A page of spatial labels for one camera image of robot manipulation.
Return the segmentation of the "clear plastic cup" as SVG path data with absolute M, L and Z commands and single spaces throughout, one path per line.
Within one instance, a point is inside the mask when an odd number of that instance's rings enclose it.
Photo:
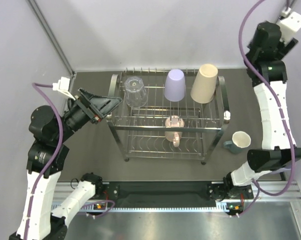
M 137 76 L 131 76 L 124 82 L 125 102 L 131 108 L 140 108 L 146 105 L 148 94 L 143 80 Z

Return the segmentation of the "lavender cup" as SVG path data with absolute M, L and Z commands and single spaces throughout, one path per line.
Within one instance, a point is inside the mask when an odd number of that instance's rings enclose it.
M 172 69 L 168 72 L 165 85 L 164 96 L 171 102 L 179 102 L 185 97 L 186 81 L 184 72 L 180 69 Z

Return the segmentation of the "beige tumbler cup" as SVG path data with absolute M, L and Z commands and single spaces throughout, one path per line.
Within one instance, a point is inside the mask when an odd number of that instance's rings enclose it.
M 214 98 L 218 68 L 210 63 L 203 64 L 197 72 L 191 88 L 191 98 L 199 104 L 207 104 Z

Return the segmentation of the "blue-grey mug white inside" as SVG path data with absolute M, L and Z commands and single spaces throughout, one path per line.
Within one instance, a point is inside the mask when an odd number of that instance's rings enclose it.
M 233 154 L 238 154 L 251 145 L 251 137 L 244 131 L 233 133 L 231 140 L 225 141 L 223 147 Z

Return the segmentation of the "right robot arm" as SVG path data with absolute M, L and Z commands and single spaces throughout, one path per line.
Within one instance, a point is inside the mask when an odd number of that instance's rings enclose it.
M 246 57 L 254 69 L 247 69 L 256 95 L 261 123 L 262 145 L 250 149 L 247 160 L 229 172 L 222 184 L 208 185 L 209 197 L 216 201 L 237 198 L 247 193 L 252 180 L 277 172 L 292 159 L 301 159 L 301 147 L 288 137 L 289 117 L 286 104 L 287 69 L 283 58 L 298 43 L 294 35 L 301 29 L 301 19 L 289 17 L 257 25 Z

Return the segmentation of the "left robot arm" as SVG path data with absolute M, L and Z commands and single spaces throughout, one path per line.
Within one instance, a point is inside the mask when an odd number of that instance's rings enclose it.
M 21 223 L 11 240 L 63 240 L 77 213 L 91 198 L 110 200 L 102 177 L 84 174 L 73 192 L 52 209 L 54 192 L 64 168 L 69 148 L 65 146 L 86 123 L 98 124 L 116 109 L 122 99 L 94 95 L 79 88 L 78 95 L 67 100 L 68 110 L 59 115 L 50 99 L 31 114 L 28 130 L 34 142 L 28 151 L 27 191 Z

